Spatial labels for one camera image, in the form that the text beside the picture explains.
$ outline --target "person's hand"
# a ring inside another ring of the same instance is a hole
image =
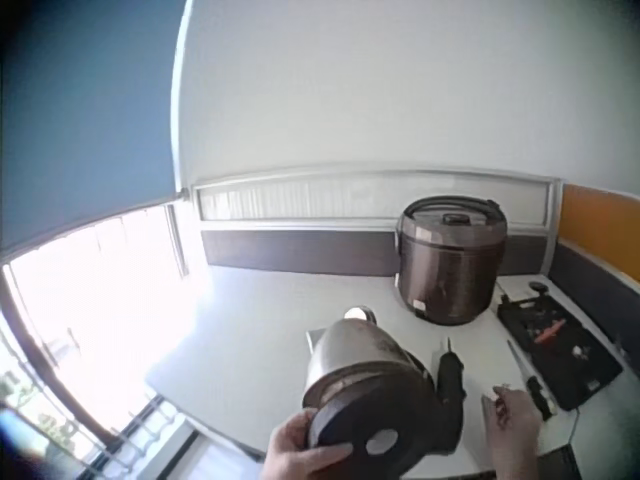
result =
[[[353,445],[350,443],[304,450],[315,414],[316,410],[305,409],[273,431],[260,476],[262,480],[305,480],[351,455]]]
[[[498,400],[482,397],[487,443],[500,480],[537,479],[542,415],[528,393],[494,387]]]

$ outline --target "knife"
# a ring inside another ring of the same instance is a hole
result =
[[[549,418],[558,413],[556,404],[551,399],[549,392],[547,392],[542,387],[542,384],[540,383],[540,380],[538,380],[538,377],[536,377],[533,372],[529,370],[522,358],[520,358],[520,355],[518,355],[518,352],[516,352],[516,349],[514,348],[511,341],[507,340],[507,343],[509,344],[511,355],[513,355],[513,358],[515,358],[516,363],[518,364],[518,368],[520,369],[520,373],[522,374],[522,379],[527,386],[527,391],[529,392],[529,395],[531,395],[536,408],[542,414],[542,420],[546,422],[547,420],[549,420]]]

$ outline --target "orange wall panel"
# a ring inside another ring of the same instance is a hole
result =
[[[639,200],[566,185],[559,235],[640,282]]]

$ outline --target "table surface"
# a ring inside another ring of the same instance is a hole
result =
[[[542,276],[502,277],[499,285],[514,299],[523,298],[534,295],[527,287],[533,279],[550,285],[552,294],[559,292]],[[265,451],[273,428],[301,408],[310,358],[306,332],[329,326],[352,306],[366,305],[375,312],[378,325],[432,374],[447,338],[465,365],[467,399],[460,445],[452,455],[425,457],[406,477],[439,478],[491,469],[480,397],[490,394],[493,385],[524,388],[507,346],[508,333],[491,309],[467,325],[433,325],[404,307],[393,279],[380,277],[210,267],[197,287],[201,294],[195,318],[189,319],[194,324],[191,334],[147,376],[152,388],[187,415],[245,447]],[[565,306],[585,317],[559,295]],[[583,323],[590,322],[582,317]],[[596,397],[606,397],[608,388]],[[560,411],[550,419],[540,435],[539,453],[569,443],[576,421],[576,411]]]

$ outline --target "silver kettle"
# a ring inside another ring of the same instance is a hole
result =
[[[437,384],[422,363],[377,325],[367,307],[351,309],[318,341],[303,406],[314,407],[309,447],[349,442],[354,453],[327,478],[394,478],[429,453],[452,453],[463,422],[463,365],[449,351]]]

